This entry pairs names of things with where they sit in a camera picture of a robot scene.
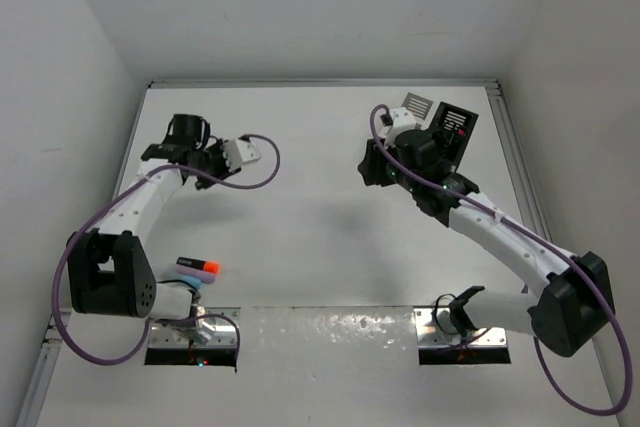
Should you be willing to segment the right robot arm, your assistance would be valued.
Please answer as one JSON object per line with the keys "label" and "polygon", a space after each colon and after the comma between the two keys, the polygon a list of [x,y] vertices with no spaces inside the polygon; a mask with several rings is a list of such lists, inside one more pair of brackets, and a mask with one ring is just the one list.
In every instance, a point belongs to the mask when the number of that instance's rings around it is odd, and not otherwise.
{"label": "right robot arm", "polygon": [[501,327],[573,356],[615,316],[606,262],[551,244],[504,214],[476,183],[451,169],[451,147],[430,131],[405,130],[393,141],[374,136],[357,167],[365,185],[399,186],[422,213],[482,247],[528,289],[500,294],[473,285],[436,315],[439,330],[464,339]]}

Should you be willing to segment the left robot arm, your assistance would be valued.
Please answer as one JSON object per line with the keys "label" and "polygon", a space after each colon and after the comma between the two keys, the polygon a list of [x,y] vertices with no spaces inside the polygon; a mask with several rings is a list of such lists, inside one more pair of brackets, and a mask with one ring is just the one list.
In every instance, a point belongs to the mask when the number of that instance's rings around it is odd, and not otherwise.
{"label": "left robot arm", "polygon": [[231,175],[224,142],[209,146],[210,133],[204,118],[174,115],[163,141],[143,152],[125,197],[79,236],[67,261],[76,311],[135,318],[151,314],[157,288],[144,244],[165,204],[191,175],[180,168],[221,180]]}

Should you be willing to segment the purple highlighter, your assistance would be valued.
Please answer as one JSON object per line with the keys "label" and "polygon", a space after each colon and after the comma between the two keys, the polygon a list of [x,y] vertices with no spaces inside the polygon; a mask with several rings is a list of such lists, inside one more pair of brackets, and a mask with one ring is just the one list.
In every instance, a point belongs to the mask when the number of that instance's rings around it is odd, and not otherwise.
{"label": "purple highlighter", "polygon": [[182,266],[180,266],[176,270],[176,273],[183,273],[183,274],[190,274],[190,275],[197,276],[203,281],[203,284],[206,284],[206,285],[213,284],[216,280],[215,274],[211,274],[208,272],[195,270],[187,267],[182,267]]}

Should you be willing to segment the orange capped highlighter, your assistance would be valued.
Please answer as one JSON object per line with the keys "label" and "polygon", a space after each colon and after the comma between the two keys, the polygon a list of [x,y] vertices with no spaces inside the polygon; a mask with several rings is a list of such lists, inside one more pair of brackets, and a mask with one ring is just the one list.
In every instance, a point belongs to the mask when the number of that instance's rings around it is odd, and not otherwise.
{"label": "orange capped highlighter", "polygon": [[217,274],[220,268],[219,264],[216,262],[188,258],[188,257],[179,257],[176,260],[176,264],[179,266],[200,270],[200,271],[208,272],[211,274]]}

